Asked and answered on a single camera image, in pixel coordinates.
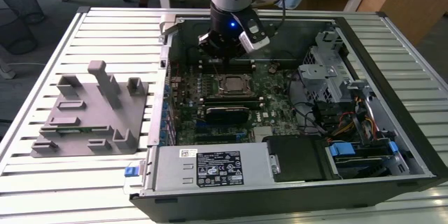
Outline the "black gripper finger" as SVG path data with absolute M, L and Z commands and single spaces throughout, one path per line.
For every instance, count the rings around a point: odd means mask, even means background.
M 246 73 L 246 61 L 239 56 L 230 58 L 229 73 Z
M 206 34 L 199 37 L 199 47 L 211 59 L 221 62 L 221 73 L 226 73 L 230 64 L 226 37 L 221 34 Z

